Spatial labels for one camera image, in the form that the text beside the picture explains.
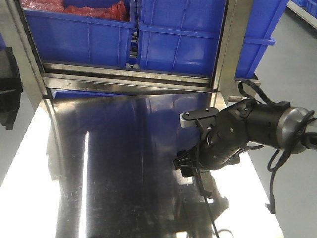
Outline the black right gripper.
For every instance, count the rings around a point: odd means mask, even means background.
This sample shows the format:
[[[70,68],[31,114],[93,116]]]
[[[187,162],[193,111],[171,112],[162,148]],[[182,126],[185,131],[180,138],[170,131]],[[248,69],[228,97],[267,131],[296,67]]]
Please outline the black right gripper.
[[[245,99],[216,114],[215,126],[199,148],[198,163],[201,169],[219,170],[249,142],[255,142],[247,129],[247,118],[255,109],[255,99]],[[197,175],[197,154],[194,150],[179,151],[173,159],[175,170],[184,178]]]

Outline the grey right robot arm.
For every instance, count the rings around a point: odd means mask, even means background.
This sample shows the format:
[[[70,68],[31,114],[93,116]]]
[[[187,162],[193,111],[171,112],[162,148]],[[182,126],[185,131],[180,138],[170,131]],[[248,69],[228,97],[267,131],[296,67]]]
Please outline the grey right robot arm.
[[[245,99],[223,110],[209,107],[180,114],[182,128],[197,127],[201,138],[187,151],[180,151],[173,160],[183,177],[191,177],[195,169],[219,170],[240,162],[240,154],[270,146],[277,150],[301,153],[316,149],[309,131],[313,112],[292,107],[289,102],[274,105]]]

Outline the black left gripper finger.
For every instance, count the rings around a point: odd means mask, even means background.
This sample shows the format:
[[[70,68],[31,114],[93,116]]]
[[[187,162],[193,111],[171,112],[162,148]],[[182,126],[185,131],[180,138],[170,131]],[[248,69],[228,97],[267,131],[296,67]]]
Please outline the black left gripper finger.
[[[0,124],[13,130],[23,92],[20,78],[0,79]]]

